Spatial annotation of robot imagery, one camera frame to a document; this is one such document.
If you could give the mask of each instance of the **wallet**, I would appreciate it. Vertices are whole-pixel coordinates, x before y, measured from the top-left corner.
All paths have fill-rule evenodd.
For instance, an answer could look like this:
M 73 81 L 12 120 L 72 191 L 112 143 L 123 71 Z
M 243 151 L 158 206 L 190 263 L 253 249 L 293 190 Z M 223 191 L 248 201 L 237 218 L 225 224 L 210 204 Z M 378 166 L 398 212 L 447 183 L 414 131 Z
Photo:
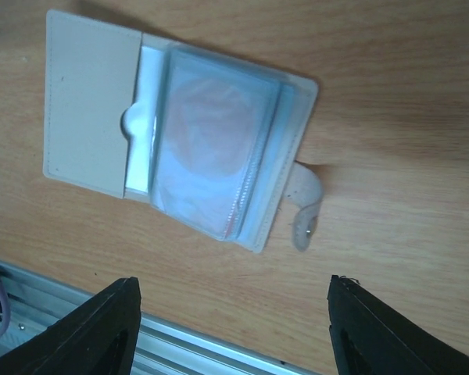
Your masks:
M 253 252 L 283 197 L 300 208 L 303 251 L 323 191 L 295 155 L 317 92 L 295 74 L 49 10 L 44 175 Z

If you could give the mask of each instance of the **gray flap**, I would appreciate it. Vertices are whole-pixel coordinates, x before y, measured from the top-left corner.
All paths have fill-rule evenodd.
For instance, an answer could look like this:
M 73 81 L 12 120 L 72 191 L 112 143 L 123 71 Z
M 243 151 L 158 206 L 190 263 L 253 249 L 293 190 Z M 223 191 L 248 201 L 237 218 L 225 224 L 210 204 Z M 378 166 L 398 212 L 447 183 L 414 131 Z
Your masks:
M 124 196 L 127 139 L 142 34 L 55 10 L 47 13 L 44 174 Z

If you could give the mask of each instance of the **wooden table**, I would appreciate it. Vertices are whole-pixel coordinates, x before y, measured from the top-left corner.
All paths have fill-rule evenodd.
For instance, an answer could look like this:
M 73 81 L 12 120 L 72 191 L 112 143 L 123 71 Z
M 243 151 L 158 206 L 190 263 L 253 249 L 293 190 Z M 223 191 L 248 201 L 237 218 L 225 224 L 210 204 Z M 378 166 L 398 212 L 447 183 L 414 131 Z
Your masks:
M 298 253 L 283 204 L 261 255 L 41 172 L 45 12 L 165 34 L 320 82 L 299 160 L 326 188 Z M 335 373 L 327 290 L 362 285 L 469 355 L 469 1 L 0 0 L 0 259 Z

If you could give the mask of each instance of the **wood grain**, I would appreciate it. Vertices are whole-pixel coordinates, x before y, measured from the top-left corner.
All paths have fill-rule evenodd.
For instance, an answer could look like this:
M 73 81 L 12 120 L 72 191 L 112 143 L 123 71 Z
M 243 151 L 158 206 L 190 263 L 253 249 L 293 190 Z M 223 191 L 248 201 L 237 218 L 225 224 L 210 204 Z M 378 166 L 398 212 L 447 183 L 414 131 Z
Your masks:
M 41 174 L 45 12 L 66 9 L 320 81 L 299 152 L 324 181 L 311 249 L 283 203 L 261 255 Z M 469 355 L 469 1 L 0 0 L 0 259 L 336 373 L 333 273 Z

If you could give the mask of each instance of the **transparent plastic pocket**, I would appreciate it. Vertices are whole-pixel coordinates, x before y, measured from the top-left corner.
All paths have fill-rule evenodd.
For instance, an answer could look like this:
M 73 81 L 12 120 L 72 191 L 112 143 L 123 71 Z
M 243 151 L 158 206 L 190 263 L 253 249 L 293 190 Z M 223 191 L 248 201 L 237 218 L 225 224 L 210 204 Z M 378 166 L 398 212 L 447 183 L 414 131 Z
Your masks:
M 280 84 L 243 67 L 170 53 L 150 200 L 217 239 L 242 225 L 273 119 Z

